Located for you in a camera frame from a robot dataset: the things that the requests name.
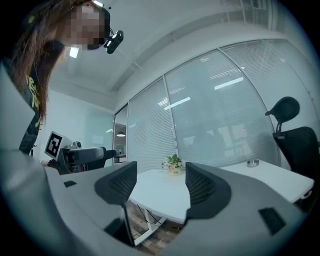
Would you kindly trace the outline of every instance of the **long brown hair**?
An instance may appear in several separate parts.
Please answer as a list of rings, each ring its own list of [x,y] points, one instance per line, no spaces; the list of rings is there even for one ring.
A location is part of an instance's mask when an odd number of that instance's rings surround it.
[[[63,52],[63,49],[51,49],[48,52],[44,34],[65,17],[74,7],[91,0],[45,0],[36,7],[30,17],[30,27],[26,28],[13,47],[10,75],[16,88],[22,93],[27,86],[26,76],[37,66],[37,91],[39,93],[39,112],[41,120],[46,117],[48,100],[48,82],[51,72]]]

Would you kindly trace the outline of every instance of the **potted plant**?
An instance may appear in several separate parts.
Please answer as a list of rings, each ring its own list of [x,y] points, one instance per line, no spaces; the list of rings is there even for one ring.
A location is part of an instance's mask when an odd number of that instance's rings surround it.
[[[167,156],[161,166],[169,171],[169,175],[178,176],[182,174],[182,167],[186,167],[186,161],[181,160],[177,154],[174,154],[173,156]]]

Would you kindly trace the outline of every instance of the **glass wall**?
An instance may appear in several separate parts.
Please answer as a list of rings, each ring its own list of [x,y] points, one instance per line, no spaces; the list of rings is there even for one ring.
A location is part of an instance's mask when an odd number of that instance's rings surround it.
[[[114,164],[127,161],[127,117],[128,105],[115,114],[113,149],[116,151],[116,156],[113,158]]]
[[[181,158],[216,167],[254,158],[278,164],[262,100],[220,51],[193,59],[165,80]]]
[[[113,135],[108,133],[113,127],[114,116],[106,111],[88,107],[84,119],[84,136],[82,148],[105,147],[112,149]],[[105,167],[112,165],[112,159],[105,161]]]
[[[286,42],[286,47],[289,49],[291,44]],[[307,126],[312,128],[319,138],[319,119],[315,105],[301,76],[298,76],[297,72],[287,63],[286,57],[261,40],[228,45],[221,50],[240,67],[243,67],[268,110],[271,110],[283,97],[290,96],[299,102],[299,114],[282,125],[283,131]],[[293,59],[291,56],[291,62],[301,61],[297,53],[294,51],[290,53],[294,56]],[[319,84],[311,83],[309,86],[317,88]],[[277,120],[271,116],[271,121],[276,129]],[[283,154],[281,154],[281,166],[290,168]]]
[[[283,124],[320,136],[319,74],[286,40],[228,45],[163,75],[128,106],[127,154],[138,171],[159,169],[165,156],[217,167],[257,158],[290,169],[265,116],[281,98],[300,113]]]
[[[162,79],[129,102],[128,161],[137,161],[139,173],[161,168],[166,156],[177,153],[168,106]]]

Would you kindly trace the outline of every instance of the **headrest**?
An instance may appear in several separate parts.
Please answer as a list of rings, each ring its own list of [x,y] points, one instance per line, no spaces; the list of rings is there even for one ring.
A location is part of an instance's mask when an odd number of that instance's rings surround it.
[[[273,115],[278,123],[282,124],[295,118],[299,114],[299,111],[300,105],[295,98],[283,97],[265,115]]]

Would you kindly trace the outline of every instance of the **desk surface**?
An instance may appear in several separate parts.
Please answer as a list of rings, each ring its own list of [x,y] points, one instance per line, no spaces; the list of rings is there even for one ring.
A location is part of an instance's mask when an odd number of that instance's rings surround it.
[[[243,162],[221,169],[260,180],[291,203],[312,189],[314,184],[308,177],[261,160],[253,168],[247,167],[247,163]],[[183,223],[186,211],[190,208],[186,174],[184,172],[180,176],[169,176],[168,171],[163,169],[139,173],[130,200],[155,215]]]
[[[187,209],[190,208],[186,173],[169,176],[165,169],[151,169],[139,173],[130,201],[155,215],[183,223]]]
[[[237,174],[262,181],[289,202],[294,203],[312,189],[314,180],[293,171],[259,160],[257,167],[247,167],[246,162],[222,167]]]

